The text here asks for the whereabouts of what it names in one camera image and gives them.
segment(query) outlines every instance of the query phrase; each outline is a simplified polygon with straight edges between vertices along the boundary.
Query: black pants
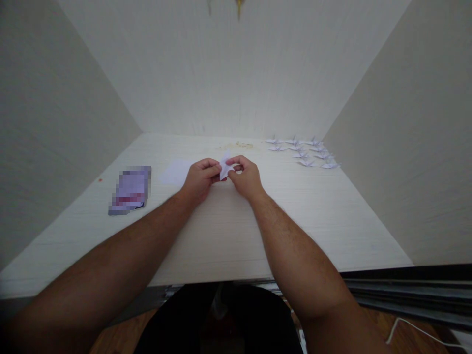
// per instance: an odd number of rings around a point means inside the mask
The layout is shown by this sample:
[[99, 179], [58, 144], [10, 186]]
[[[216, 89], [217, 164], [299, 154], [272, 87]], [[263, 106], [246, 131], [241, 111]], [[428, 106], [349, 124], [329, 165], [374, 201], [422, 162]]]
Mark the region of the black pants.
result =
[[[199, 353], [199, 332], [219, 283], [187, 284], [150, 319], [135, 354]], [[225, 284], [223, 302], [242, 332], [246, 353], [303, 353], [290, 309], [268, 290]]]

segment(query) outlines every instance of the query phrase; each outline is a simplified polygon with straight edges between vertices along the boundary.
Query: white paper sheet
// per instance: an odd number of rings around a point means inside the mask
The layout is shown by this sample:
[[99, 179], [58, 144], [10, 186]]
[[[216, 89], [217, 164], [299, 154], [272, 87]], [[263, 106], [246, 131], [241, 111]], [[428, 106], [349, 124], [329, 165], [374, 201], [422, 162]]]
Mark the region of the white paper sheet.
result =
[[269, 147], [267, 150], [271, 150], [271, 151], [285, 151], [287, 150], [285, 147], [280, 147], [280, 146], [272, 146], [272, 147]]
[[174, 160], [157, 178], [162, 184], [173, 184], [182, 187], [187, 178], [188, 170], [194, 161]]
[[228, 161], [230, 157], [231, 157], [231, 153], [228, 150], [225, 152], [225, 156], [223, 156], [223, 159], [220, 161], [220, 165], [221, 165], [220, 180], [223, 180], [224, 178], [228, 177], [229, 171], [234, 171], [234, 168], [232, 166], [228, 166], [226, 164], [226, 161]]

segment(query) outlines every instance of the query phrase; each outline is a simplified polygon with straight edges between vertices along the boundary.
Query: paper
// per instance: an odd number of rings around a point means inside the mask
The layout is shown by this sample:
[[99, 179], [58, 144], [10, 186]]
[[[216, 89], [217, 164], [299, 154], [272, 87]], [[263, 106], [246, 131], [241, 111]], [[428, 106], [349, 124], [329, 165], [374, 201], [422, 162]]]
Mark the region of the paper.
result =
[[174, 160], [157, 178], [162, 184], [173, 184], [182, 187], [187, 178], [188, 170], [194, 161]]
[[289, 149], [300, 152], [303, 151], [303, 145], [294, 144], [293, 146], [289, 147]]
[[313, 154], [313, 156], [317, 157], [317, 158], [320, 158], [320, 159], [323, 159], [323, 160], [333, 158], [333, 156], [328, 151], [323, 151], [321, 153], [315, 153], [315, 154]]
[[298, 144], [300, 144], [300, 143], [303, 143], [303, 142], [301, 142], [300, 140], [297, 140], [297, 139], [296, 139], [296, 135], [294, 135], [293, 139], [286, 140], [285, 142], [286, 142], [286, 143], [289, 143], [289, 144], [293, 144], [293, 145], [298, 145]]
[[151, 166], [136, 166], [123, 171], [113, 193], [108, 215], [126, 215], [130, 211], [144, 207], [148, 199]]
[[336, 168], [336, 167], [338, 167], [338, 166], [341, 166], [341, 164], [337, 164], [337, 163], [331, 162], [331, 163], [327, 163], [327, 164], [321, 165], [320, 167], [321, 167], [321, 168], [333, 169], [333, 168]]
[[318, 151], [318, 152], [323, 152], [323, 151], [326, 151], [326, 148], [321, 145], [321, 144], [316, 144], [314, 147], [312, 147], [310, 150], [313, 150], [313, 151]]
[[292, 157], [306, 159], [307, 157], [310, 157], [310, 155], [308, 155], [307, 151], [299, 151], [298, 153], [296, 153]]
[[267, 139], [265, 142], [266, 142], [266, 143], [271, 143], [271, 144], [280, 144], [280, 143], [283, 143], [282, 140], [276, 139], [276, 138], [275, 138], [275, 135], [274, 135], [274, 137], [273, 137], [272, 139]]
[[226, 161], [228, 161], [230, 158], [231, 158], [231, 153], [228, 150], [225, 152], [225, 156], [223, 156], [223, 159], [220, 161], [220, 165], [221, 165], [220, 180], [223, 180], [224, 178], [228, 177], [229, 171], [234, 171], [234, 168], [232, 166], [228, 166], [226, 164]]
[[280, 147], [280, 146], [272, 146], [272, 147], [269, 147], [267, 150], [271, 150], [271, 151], [285, 151], [287, 150], [285, 147]]
[[315, 136], [313, 136], [313, 138], [310, 140], [310, 141], [306, 141], [304, 142], [305, 144], [308, 144], [308, 145], [318, 145], [320, 142], [318, 140], [315, 139]]
[[313, 160], [311, 162], [308, 162], [307, 160], [301, 160], [298, 163], [301, 163], [303, 166], [306, 166], [306, 167], [315, 167], [316, 166], [315, 160]]

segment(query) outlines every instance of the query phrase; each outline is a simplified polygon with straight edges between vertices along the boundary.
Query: paper crane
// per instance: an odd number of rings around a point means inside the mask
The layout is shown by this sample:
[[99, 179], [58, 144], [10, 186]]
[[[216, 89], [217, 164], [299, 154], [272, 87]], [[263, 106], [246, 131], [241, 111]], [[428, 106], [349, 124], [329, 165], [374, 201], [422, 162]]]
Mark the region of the paper crane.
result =
[[296, 142], [293, 146], [289, 147], [290, 150], [303, 151], [303, 145]]
[[266, 143], [271, 143], [271, 144], [280, 144], [280, 143], [283, 143], [282, 140], [279, 140], [279, 139], [276, 139], [275, 138], [275, 134], [274, 134], [274, 137], [272, 139], [267, 139], [265, 141]]
[[327, 169], [333, 169], [333, 168], [336, 168], [336, 167], [338, 167], [338, 166], [341, 166], [341, 164], [334, 163], [334, 162], [330, 162], [330, 163], [321, 165], [320, 167], [321, 167], [321, 168], [327, 168]]
[[296, 139], [296, 134], [294, 135], [293, 139], [286, 140], [285, 142], [293, 145], [303, 144], [302, 141]]
[[285, 151], [287, 150], [285, 147], [280, 147], [279, 145], [274, 145], [272, 147], [269, 147], [267, 150], [271, 151]]
[[317, 158], [320, 158], [320, 159], [323, 159], [323, 160], [332, 159], [334, 157], [327, 150], [325, 150], [321, 153], [315, 153], [315, 154], [313, 154], [313, 156], [317, 157]]
[[311, 162], [308, 162], [306, 157], [304, 157], [301, 161], [299, 161], [299, 163], [301, 163], [305, 167], [315, 167], [316, 166], [315, 160], [313, 160]]
[[296, 153], [295, 155], [293, 155], [292, 157], [305, 159], [307, 157], [310, 157], [310, 155], [308, 155], [307, 151], [301, 150], [298, 153]]
[[320, 142], [318, 140], [316, 140], [315, 136], [313, 135], [313, 138], [310, 141], [306, 141], [305, 144], [316, 146], [316, 145], [319, 145]]
[[323, 146], [322, 143], [318, 143], [315, 146], [313, 146], [310, 150], [317, 151], [317, 152], [323, 152], [323, 151], [326, 151], [326, 148]]

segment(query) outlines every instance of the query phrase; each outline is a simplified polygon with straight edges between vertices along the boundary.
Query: forearm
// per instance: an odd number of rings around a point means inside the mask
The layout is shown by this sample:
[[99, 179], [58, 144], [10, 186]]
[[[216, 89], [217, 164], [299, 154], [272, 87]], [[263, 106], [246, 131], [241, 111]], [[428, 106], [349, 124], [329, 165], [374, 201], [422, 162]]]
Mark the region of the forearm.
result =
[[269, 195], [250, 203], [274, 278], [299, 317], [322, 316], [353, 301], [327, 255]]
[[150, 282], [196, 203], [177, 193], [105, 240], [44, 289], [13, 321], [28, 327], [100, 330]]

